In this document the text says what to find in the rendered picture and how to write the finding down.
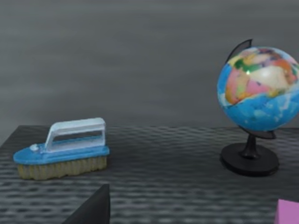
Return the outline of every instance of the blue scrub brush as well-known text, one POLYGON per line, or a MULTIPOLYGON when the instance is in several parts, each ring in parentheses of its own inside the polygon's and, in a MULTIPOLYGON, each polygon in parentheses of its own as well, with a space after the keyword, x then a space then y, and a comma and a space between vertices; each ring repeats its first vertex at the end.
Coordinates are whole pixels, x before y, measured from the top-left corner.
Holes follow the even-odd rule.
POLYGON ((102 118, 57 122, 43 144, 33 144, 14 154, 22 179, 47 180, 105 169, 109 148, 102 118), (55 137, 100 132, 92 137, 54 141, 55 137))

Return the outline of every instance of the globe stem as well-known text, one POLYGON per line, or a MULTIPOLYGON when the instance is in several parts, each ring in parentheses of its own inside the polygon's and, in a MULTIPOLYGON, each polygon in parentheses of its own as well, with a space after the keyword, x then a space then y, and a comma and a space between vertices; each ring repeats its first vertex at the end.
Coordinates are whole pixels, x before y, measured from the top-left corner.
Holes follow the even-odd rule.
POLYGON ((258 159, 260 155, 256 150, 256 138, 254 135, 249 134, 247 143, 243 151, 240 152, 240 156, 246 159, 258 159))

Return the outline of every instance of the globe stand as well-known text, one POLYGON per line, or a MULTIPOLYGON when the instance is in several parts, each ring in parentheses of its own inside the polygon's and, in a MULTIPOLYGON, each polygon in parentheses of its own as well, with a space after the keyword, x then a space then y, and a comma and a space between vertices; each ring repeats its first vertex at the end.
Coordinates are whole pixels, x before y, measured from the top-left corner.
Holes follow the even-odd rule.
POLYGON ((221 162, 229 170, 244 176, 268 176, 274 174, 279 167, 278 157, 271 150, 257 145, 256 138, 275 139, 274 132, 253 132, 247 143, 235 143, 226 146, 221 152, 221 162))

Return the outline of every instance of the white translucent handle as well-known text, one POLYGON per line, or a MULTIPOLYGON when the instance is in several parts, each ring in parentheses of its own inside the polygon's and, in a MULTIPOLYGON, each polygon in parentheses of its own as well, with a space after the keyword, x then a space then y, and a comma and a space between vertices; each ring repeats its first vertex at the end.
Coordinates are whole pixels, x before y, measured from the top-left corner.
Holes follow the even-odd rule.
POLYGON ((105 122, 102 118, 57 122, 51 126, 45 143, 45 147, 41 150, 43 152, 50 153, 70 149, 79 149, 84 147, 104 146, 105 126, 105 122), (77 142, 69 142, 56 147, 52 145, 54 138, 57 136, 94 131, 102 131, 102 137, 96 139, 81 140, 77 142))

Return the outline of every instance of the desk globe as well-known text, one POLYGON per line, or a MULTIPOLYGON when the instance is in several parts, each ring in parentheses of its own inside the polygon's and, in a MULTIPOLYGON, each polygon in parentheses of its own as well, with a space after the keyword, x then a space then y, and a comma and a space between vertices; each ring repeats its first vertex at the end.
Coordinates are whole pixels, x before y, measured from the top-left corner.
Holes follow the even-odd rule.
POLYGON ((275 173, 279 162, 271 150, 256 145, 256 137, 273 139, 274 130, 299 112, 299 65, 287 53, 271 47, 247 48, 228 59, 217 84, 224 113, 249 133, 246 144, 225 147, 221 161, 241 175, 275 173))

